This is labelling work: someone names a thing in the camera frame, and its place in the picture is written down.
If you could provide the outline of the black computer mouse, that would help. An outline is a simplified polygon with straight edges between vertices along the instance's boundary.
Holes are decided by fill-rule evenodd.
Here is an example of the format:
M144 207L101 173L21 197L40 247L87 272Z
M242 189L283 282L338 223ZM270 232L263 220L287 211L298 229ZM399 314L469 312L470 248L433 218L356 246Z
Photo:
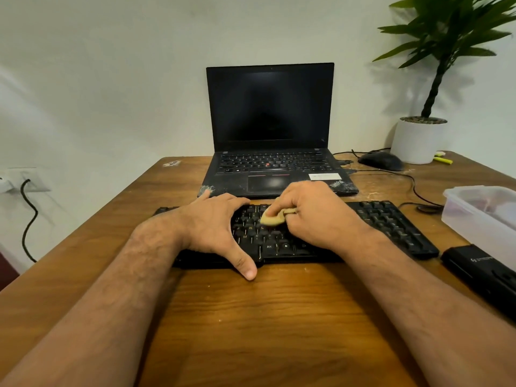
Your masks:
M358 163L379 170L394 172L404 170L403 162L396 155L383 150L377 150L359 156Z

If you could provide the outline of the person's right forearm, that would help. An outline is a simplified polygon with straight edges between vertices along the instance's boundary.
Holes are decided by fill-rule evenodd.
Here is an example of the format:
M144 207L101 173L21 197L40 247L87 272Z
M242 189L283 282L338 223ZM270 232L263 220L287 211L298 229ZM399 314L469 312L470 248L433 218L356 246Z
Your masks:
M370 227L335 249L389 317L431 387L516 387L516 327Z

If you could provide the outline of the black rectangular box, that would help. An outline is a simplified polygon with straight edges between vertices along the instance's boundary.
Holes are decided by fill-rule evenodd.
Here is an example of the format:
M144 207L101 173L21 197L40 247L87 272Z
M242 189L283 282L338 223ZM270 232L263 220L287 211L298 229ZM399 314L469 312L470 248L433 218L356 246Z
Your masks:
M516 323L516 272L474 245L449 248L440 260L472 291Z

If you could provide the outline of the clear plastic container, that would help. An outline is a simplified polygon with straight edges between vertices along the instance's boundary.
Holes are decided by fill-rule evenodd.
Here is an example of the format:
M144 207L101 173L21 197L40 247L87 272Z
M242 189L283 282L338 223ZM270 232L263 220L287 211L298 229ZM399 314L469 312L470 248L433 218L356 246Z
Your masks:
M442 221L516 272L516 191L501 186L444 190Z

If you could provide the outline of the beige cleaning cloth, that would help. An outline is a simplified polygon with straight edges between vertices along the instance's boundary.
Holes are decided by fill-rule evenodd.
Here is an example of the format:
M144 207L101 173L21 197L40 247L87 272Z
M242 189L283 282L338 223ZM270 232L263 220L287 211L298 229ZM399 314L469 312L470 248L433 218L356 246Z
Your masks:
M283 223L285 223L286 218L285 215L289 214L291 209L282 209L276 214L275 216L269 216L268 211L269 208L267 208L260 219L260 224L264 225L266 227L277 227Z

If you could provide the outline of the person's left forearm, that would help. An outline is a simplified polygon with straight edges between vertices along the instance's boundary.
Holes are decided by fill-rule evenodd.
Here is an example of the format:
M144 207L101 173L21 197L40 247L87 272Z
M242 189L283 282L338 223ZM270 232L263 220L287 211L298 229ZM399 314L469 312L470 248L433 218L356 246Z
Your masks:
M133 387L159 293L183 247L182 212L159 214L136 228L0 387Z

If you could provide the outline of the person's right hand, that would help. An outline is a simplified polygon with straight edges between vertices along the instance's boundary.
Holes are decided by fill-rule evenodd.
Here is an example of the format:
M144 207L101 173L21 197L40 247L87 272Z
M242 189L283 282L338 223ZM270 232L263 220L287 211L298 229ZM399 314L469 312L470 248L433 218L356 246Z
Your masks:
M285 216L288 230L309 244L344 256L358 248L373 229L321 181L291 183L270 205L268 215L297 208Z

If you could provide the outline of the black keyboard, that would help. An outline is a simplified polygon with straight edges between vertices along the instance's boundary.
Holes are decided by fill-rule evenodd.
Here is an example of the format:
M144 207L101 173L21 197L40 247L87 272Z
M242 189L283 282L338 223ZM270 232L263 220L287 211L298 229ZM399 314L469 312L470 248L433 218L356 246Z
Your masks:
M390 201L346 203L365 223L382 232L404 253L416 260L437 258L440 251ZM260 223L269 205L245 205L231 218L237 244L259 268L271 264L340 263L329 250L309 245L290 234L285 223L267 227Z

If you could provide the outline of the black laptop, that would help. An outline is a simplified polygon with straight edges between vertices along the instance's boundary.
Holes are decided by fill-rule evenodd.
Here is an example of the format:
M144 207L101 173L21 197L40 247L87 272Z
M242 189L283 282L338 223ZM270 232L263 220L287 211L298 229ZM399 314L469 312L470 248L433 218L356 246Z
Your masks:
M206 68L215 153L198 196L274 199L293 182L359 193L328 149L334 63Z

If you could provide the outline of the white plant pot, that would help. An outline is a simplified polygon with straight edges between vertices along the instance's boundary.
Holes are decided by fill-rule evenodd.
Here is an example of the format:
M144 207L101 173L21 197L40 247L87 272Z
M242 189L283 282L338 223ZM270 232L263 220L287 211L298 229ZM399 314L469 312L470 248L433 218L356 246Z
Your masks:
M401 117L390 152L408 164L429 164L439 151L448 121L438 117Z

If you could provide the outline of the person's left hand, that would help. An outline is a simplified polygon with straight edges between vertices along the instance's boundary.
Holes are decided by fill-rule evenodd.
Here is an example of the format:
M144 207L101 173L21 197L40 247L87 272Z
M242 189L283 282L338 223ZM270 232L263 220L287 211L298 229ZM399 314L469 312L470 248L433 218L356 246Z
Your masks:
M177 213L186 231L184 248L214 253L226 259L226 247L231 243L238 244L232 234L231 219L249 202L249 199L225 193L179 208Z

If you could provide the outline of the white wall outlet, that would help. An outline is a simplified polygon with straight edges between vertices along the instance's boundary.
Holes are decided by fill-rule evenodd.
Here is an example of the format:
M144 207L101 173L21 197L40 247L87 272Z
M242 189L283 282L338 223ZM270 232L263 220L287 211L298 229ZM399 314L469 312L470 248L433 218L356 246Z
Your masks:
M20 191L22 183L29 180L24 187L25 192L50 192L51 188L35 167L8 168L0 170L0 178L7 181L11 190Z

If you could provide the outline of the green potted plant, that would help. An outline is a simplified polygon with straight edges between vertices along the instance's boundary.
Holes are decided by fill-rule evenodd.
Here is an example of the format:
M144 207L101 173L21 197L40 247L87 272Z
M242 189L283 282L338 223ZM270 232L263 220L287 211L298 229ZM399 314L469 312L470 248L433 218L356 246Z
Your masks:
M494 57L496 53L482 44L510 36L499 26L516 21L516 0L399 0L390 5L398 10L413 10L408 23L379 27L381 33L413 38L377 57L374 62L408 52L405 69L427 57L438 66L429 95L419 116L402 117L409 123L434 125L446 120L432 117L432 108L445 73L460 57Z

